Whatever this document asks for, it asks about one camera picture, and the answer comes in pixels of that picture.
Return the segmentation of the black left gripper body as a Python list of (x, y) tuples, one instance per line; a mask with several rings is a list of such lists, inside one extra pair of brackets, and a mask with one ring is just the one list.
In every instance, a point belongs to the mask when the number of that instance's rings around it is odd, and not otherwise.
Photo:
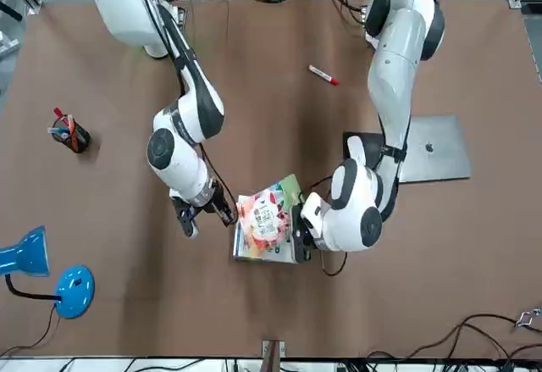
[(293, 259), (296, 263), (305, 263), (311, 260), (312, 251), (316, 250), (312, 235), (305, 225), (299, 225), (292, 231)]

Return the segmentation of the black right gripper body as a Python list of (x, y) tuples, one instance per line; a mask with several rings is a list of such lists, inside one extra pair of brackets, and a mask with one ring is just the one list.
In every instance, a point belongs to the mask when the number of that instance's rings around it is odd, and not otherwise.
[(228, 218), (228, 203), (224, 198), (224, 189), (218, 181), (212, 183), (213, 195), (206, 204), (207, 213), (215, 213), (221, 219)]

